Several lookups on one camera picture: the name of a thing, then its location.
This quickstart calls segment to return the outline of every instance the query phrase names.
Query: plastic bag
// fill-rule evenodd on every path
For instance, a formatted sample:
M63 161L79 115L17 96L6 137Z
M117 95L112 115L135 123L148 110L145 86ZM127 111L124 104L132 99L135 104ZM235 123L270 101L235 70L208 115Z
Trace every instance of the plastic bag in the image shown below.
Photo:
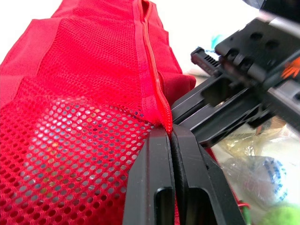
M299 165L272 157L230 158L222 164L227 177L264 208L300 204Z
M290 138L298 139L283 120L274 117L257 129L251 129L247 125L240 127L222 140L219 146L234 157L259 156L267 142L286 141Z

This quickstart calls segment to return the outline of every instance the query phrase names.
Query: red mesh bag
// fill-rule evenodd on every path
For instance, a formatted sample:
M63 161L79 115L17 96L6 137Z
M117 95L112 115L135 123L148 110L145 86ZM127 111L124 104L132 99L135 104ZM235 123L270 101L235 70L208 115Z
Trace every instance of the red mesh bag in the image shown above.
M128 171L195 85L153 3L64 0L0 66L0 225L122 223Z

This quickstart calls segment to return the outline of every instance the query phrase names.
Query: zipper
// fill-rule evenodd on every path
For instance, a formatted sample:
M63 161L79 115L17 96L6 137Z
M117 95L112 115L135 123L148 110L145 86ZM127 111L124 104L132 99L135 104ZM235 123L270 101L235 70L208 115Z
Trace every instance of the zipper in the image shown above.
M143 13L143 6L142 6L142 1L147 3L149 5L148 10L146 14L144 15ZM151 47L150 39L149 39L149 33L148 33L148 18L150 16L151 10L152 10L152 2L146 1L146 0L140 0L138 3L138 7L141 13L141 22L142 22L142 27L143 27L143 40L145 43L145 48L146 48L146 53L147 53L147 58L148 58L148 63L150 66L150 71L152 72L152 75L154 78L154 87L156 90L158 104L161 104L161 107L158 106L158 110L160 113L162 113L163 117L163 125L165 127L165 130L167 134L170 136L172 133L172 113L171 113L171 108L169 106L168 101L166 100L163 91L162 91L162 84L159 79L159 74L156 68L156 63L155 63L155 58L154 58L154 53Z

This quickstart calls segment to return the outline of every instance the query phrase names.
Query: black plastic part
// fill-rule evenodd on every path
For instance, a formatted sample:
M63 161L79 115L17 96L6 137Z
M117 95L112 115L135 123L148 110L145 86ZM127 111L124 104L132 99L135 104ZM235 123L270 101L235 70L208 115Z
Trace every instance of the black plastic part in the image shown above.
M208 78L173 104L173 122L192 131L206 148L247 122L259 126L269 119L254 90L235 82L226 74Z
M199 65L209 75L213 74L219 65L218 61L206 54L205 50L200 47L191 53L191 60L192 63Z
M282 81L286 64L300 56L300 39L254 19L219 43L216 53L267 90Z
M181 225L244 225L221 168L186 128L173 126L172 157Z
M174 209L169 138L155 128L129 171L123 225L173 225Z
M300 1L298 0L265 0L261 10L300 23Z

